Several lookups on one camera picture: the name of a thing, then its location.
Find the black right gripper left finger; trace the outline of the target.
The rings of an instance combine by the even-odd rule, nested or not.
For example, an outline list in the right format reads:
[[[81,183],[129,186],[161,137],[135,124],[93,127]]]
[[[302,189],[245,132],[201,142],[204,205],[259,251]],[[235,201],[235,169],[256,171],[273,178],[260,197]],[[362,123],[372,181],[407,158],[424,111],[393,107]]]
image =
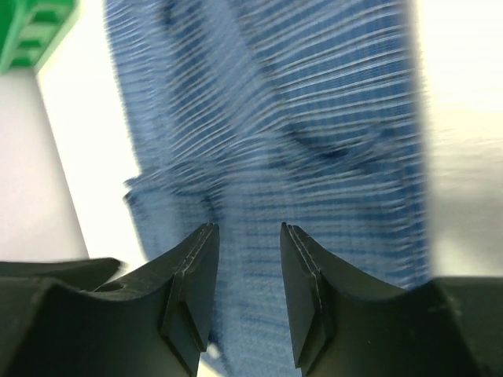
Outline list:
[[[1,264],[4,376],[195,376],[211,329],[219,229],[117,276],[114,258]]]

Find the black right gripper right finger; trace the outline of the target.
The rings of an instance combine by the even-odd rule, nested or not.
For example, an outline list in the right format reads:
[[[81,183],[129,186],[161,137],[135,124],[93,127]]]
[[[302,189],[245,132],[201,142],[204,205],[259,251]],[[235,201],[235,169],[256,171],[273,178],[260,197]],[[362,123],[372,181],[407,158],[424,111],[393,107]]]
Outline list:
[[[502,280],[436,277],[407,291],[283,224],[295,366],[305,376],[499,376]]]

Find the blue checked long sleeve shirt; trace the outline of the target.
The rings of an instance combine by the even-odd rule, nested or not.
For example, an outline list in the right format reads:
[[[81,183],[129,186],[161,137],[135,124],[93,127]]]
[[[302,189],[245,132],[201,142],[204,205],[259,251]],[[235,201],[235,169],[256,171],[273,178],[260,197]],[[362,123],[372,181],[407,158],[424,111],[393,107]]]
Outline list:
[[[297,376],[282,223],[399,287],[430,275],[404,1],[108,1],[147,257],[220,230],[210,349],[225,376]]]

